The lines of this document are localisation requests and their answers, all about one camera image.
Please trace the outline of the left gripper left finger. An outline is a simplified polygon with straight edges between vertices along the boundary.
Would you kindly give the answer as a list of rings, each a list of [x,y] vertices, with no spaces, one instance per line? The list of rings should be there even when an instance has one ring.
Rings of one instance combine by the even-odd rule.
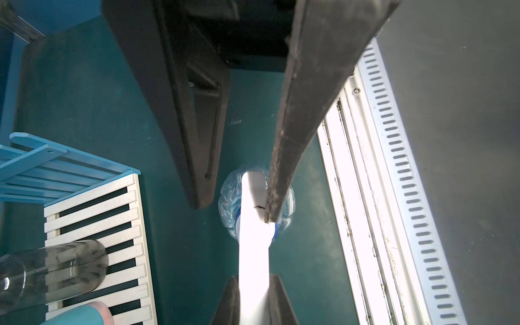
[[[181,1],[103,1],[102,14],[167,142],[189,205],[209,206],[230,69]]]

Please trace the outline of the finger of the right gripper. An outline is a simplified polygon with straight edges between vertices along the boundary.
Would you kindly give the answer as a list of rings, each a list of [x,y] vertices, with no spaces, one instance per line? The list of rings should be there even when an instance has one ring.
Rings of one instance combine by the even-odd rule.
[[[240,289],[238,276],[231,276],[213,316],[212,325],[239,325],[240,323]]]
[[[299,325],[287,292],[278,275],[269,275],[268,312],[270,325]]]

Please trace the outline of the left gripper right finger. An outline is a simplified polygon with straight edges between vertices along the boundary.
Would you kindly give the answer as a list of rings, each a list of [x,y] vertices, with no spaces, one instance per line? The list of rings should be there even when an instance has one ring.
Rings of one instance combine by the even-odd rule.
[[[265,222],[281,215],[297,165],[399,1],[297,1],[272,158]]]

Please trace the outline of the clear blue-white spray bottle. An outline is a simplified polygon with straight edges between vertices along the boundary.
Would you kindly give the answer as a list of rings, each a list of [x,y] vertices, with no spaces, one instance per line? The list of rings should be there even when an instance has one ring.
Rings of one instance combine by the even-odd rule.
[[[241,166],[224,181],[219,215],[230,236],[238,241],[239,324],[268,324],[269,247],[290,226],[296,209],[288,190],[277,222],[265,221],[269,171]]]

